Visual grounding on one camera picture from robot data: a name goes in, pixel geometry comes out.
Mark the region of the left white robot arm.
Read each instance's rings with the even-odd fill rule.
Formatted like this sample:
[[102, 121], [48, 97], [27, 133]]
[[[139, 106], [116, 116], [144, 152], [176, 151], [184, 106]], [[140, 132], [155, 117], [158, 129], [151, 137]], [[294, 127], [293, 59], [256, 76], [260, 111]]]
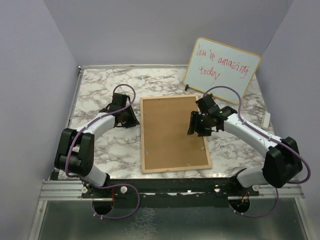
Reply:
[[74, 174], [93, 185], [97, 196], [106, 197], [111, 190], [110, 175], [94, 164], [95, 141], [113, 128], [132, 128], [137, 120], [128, 95], [114, 93], [112, 101], [87, 124], [76, 129], [65, 128], [60, 136], [54, 167]]

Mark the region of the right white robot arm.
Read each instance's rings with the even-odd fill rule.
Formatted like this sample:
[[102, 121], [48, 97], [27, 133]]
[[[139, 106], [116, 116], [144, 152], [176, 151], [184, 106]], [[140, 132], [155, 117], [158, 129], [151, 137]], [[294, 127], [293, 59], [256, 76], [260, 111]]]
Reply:
[[225, 131], [254, 148], [264, 162], [246, 168], [234, 175], [229, 189], [240, 196], [254, 185], [271, 185], [281, 188], [303, 169], [299, 158], [297, 142], [291, 138], [281, 138], [270, 134], [241, 117], [233, 108], [220, 108], [210, 95], [197, 100], [197, 111], [192, 111], [188, 135], [197, 133], [199, 137], [209, 137], [212, 132]]

